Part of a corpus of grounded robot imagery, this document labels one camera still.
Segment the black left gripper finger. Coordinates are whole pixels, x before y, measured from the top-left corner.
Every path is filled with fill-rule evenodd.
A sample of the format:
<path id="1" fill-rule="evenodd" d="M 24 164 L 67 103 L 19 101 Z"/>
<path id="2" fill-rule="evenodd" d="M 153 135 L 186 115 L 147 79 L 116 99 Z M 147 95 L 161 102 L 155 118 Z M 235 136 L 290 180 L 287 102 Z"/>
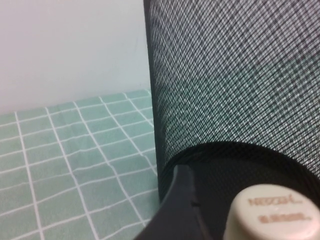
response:
<path id="1" fill-rule="evenodd" d="M 174 168 L 173 179 L 160 209 L 136 240 L 206 240 L 194 175 L 187 165 Z"/>

